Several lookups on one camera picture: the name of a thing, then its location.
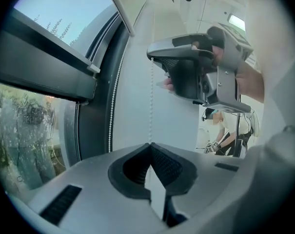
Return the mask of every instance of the glass pane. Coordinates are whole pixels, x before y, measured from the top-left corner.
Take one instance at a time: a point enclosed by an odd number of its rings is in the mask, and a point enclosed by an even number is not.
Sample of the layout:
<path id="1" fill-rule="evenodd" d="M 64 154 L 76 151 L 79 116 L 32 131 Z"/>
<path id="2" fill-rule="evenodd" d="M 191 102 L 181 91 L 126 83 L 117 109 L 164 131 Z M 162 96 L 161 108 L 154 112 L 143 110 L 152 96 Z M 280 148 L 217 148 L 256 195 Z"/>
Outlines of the glass pane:
<path id="1" fill-rule="evenodd" d="M 0 83 L 0 180 L 8 193 L 24 201 L 65 171 L 59 144 L 61 101 Z"/>
<path id="2" fill-rule="evenodd" d="M 86 27 L 112 4 L 112 0 L 19 0 L 15 8 L 72 46 Z"/>

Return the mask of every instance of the sky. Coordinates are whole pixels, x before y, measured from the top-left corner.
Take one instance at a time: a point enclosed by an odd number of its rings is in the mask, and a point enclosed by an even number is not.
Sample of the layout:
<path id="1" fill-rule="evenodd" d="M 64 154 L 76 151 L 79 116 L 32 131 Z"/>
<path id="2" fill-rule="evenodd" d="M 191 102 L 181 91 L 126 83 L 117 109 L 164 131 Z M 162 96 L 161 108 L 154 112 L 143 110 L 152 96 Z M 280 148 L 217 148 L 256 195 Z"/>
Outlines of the sky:
<path id="1" fill-rule="evenodd" d="M 112 0 L 19 0 L 14 7 L 31 19 L 39 15 L 37 23 L 44 28 L 51 22 L 49 30 L 62 19 L 58 35 L 61 35 L 67 25 L 72 23 L 62 39 L 69 44 L 79 36 L 84 27 L 111 4 Z"/>

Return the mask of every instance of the window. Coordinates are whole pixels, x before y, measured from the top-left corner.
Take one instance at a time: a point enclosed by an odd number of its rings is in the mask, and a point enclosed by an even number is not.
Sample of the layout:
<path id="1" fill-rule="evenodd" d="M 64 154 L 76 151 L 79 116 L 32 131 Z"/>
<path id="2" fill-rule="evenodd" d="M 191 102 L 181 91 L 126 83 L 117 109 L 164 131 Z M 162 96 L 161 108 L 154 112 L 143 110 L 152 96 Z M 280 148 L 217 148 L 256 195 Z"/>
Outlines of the window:
<path id="1" fill-rule="evenodd" d="M 103 17 L 112 4 L 112 0 L 19 0 L 15 8 L 81 53 L 78 38 L 94 30 L 93 20 Z"/>
<path id="2" fill-rule="evenodd" d="M 0 180 L 8 193 L 24 201 L 65 171 L 61 101 L 0 83 Z"/>

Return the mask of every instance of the ceiling light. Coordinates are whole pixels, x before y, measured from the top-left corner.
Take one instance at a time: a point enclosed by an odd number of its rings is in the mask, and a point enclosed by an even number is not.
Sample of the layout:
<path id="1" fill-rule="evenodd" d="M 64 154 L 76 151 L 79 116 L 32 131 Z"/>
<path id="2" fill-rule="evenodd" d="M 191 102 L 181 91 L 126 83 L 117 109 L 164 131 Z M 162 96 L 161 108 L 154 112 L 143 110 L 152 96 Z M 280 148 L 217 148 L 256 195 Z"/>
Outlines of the ceiling light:
<path id="1" fill-rule="evenodd" d="M 240 19 L 234 15 L 230 15 L 228 21 L 229 21 L 229 23 L 235 25 L 236 27 L 242 29 L 243 31 L 246 31 L 245 22 L 242 19 Z"/>

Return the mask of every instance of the white shirt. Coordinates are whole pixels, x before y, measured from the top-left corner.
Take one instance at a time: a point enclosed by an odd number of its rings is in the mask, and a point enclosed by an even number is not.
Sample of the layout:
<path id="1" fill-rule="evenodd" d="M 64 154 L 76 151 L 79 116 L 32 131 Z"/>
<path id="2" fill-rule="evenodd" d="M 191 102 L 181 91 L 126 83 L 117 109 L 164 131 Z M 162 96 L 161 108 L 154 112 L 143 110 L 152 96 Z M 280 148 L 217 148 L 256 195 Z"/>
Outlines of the white shirt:
<path id="1" fill-rule="evenodd" d="M 295 25 L 280 0 L 246 0 L 246 35 L 264 80 L 259 144 L 295 126 Z"/>
<path id="2" fill-rule="evenodd" d="M 218 126 L 220 130 L 227 129 L 229 130 L 229 133 L 235 133 L 236 132 L 236 122 L 237 122 L 237 115 L 235 114 L 229 114 L 226 112 L 221 112 L 223 121 L 219 121 Z M 239 119 L 239 128 L 238 128 L 238 134 L 246 134 L 250 130 L 250 121 L 247 117 L 244 117 L 244 115 L 241 115 Z"/>

